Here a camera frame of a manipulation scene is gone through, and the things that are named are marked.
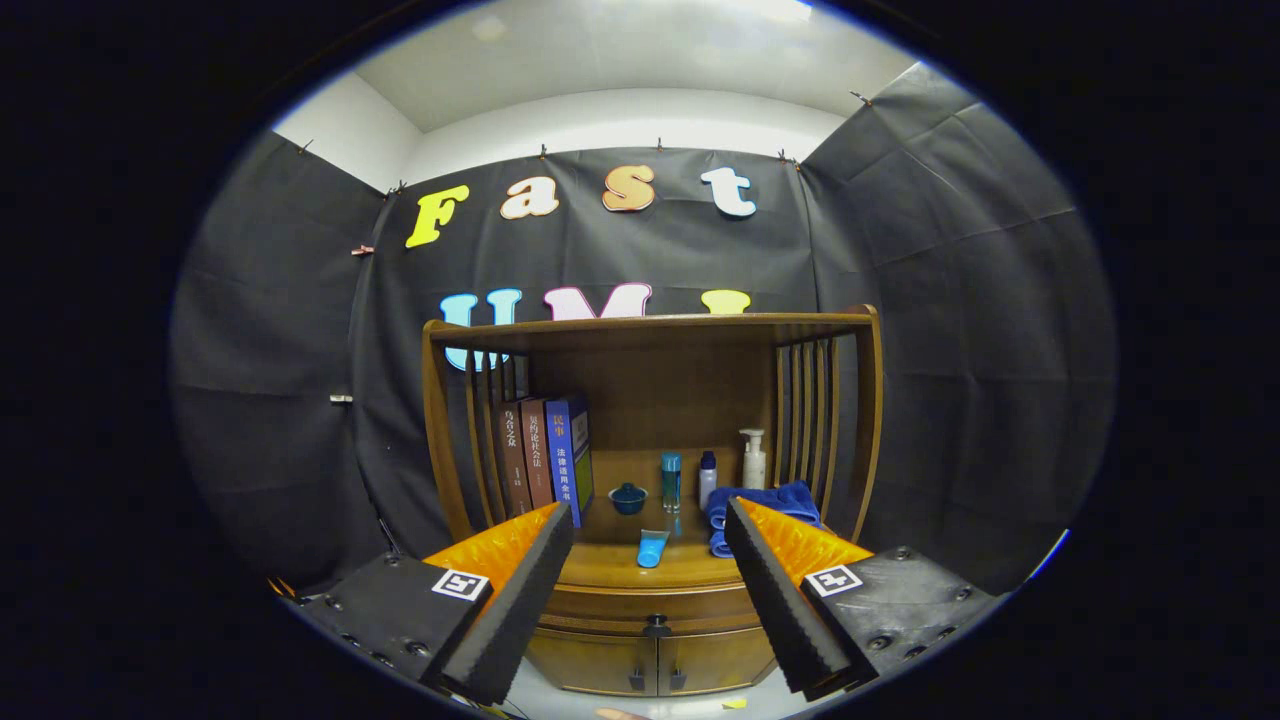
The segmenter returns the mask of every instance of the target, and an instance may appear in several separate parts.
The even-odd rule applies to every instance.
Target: blue book
[[[547,452],[556,500],[568,505],[573,527],[581,528],[595,497],[591,430],[586,420],[586,398],[581,395],[547,401]]]

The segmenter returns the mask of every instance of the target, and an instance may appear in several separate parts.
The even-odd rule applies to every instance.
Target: letter s
[[[620,165],[604,177],[604,187],[609,188],[602,196],[604,209],[612,213],[635,213],[644,210],[654,199],[653,168],[649,165]]]

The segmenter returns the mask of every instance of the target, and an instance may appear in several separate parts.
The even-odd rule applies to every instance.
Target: wooden cabinet
[[[658,694],[653,639],[564,633],[538,628],[525,657],[566,691],[621,696]]]
[[[776,667],[760,628],[667,638],[538,628],[525,656],[562,689],[631,697],[731,691]]]
[[[840,424],[841,359],[835,340],[856,336],[858,415]],[[449,432],[445,348],[509,356],[490,365],[466,352],[463,387],[474,473],[460,478]],[[526,656],[564,689],[668,696],[740,688],[772,671],[773,652],[733,560],[709,552],[712,528],[698,507],[698,461],[716,452],[722,486],[739,482],[739,428],[765,430],[767,479],[806,482],[823,521],[832,487],[854,503],[858,541],[879,452],[883,370],[879,316],[846,313],[667,315],[480,325],[431,320],[422,328],[422,402],[431,468],[454,542],[471,525],[461,483],[474,483],[489,523],[502,521],[493,460],[493,402],[512,400],[516,364],[529,391],[582,392],[590,406],[595,500],[570,551]],[[511,374],[512,380],[506,380]],[[460,409],[454,407],[454,413]],[[841,438],[854,471],[836,478]],[[682,456],[682,509],[662,511],[659,457]],[[649,491],[643,510],[620,515],[608,492],[623,482]],[[657,568],[640,568],[641,529],[671,538]],[[649,618],[663,630],[645,634]]]
[[[658,694],[680,696],[754,685],[773,671],[760,628],[658,641]]]

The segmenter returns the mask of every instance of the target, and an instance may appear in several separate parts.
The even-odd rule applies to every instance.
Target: foam letter
[[[751,296],[736,290],[708,290],[703,293],[703,305],[712,315],[741,315],[751,304]]]
[[[703,182],[712,183],[712,200],[721,213],[745,218],[755,213],[755,202],[742,200],[739,188],[751,187],[751,181],[733,172],[733,168],[719,168],[703,173]]]
[[[516,322],[516,304],[520,302],[521,292],[513,287],[495,290],[485,297],[493,305],[493,324],[509,325]],[[444,322],[454,325],[471,327],[471,309],[476,306],[476,296],[471,293],[451,295],[440,301],[440,311],[444,313]],[[475,366],[484,366],[484,352],[475,351]],[[489,368],[498,366],[498,354],[489,354]],[[509,355],[503,355],[503,363]],[[444,359],[449,365],[460,370],[466,370],[467,351],[461,347],[445,347]]]
[[[408,240],[404,241],[404,247],[435,242],[440,237],[440,233],[435,229],[435,224],[440,223],[440,227],[447,225],[453,219],[454,202],[462,202],[470,196],[471,190],[465,184],[424,195],[417,201],[417,206],[420,208],[417,211],[417,224],[413,225],[413,234],[408,236]]]
[[[604,187],[609,188],[602,199],[604,208],[614,213],[635,213],[644,210],[654,199],[653,168],[649,165],[620,165],[604,177]]]
[[[602,318],[639,318],[644,315],[644,304],[653,295],[653,288],[645,283],[622,283],[609,293]],[[591,304],[576,287],[558,287],[547,291],[543,302],[552,306],[552,320],[586,320],[595,316]]]
[[[502,204],[498,211],[508,220],[525,215],[549,215],[559,208],[556,200],[556,181],[548,177],[526,178],[507,188],[511,200]]]

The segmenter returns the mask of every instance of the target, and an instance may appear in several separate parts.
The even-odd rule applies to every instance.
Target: floor
[[[727,693],[708,693],[680,698],[632,698],[567,692],[556,688],[527,661],[520,670],[500,710],[527,720],[600,720],[598,707],[612,707],[650,720],[776,720],[841,697],[840,693],[815,702],[805,702],[804,693],[787,689],[781,670],[774,670],[754,688]],[[741,708],[722,703],[745,700]]]

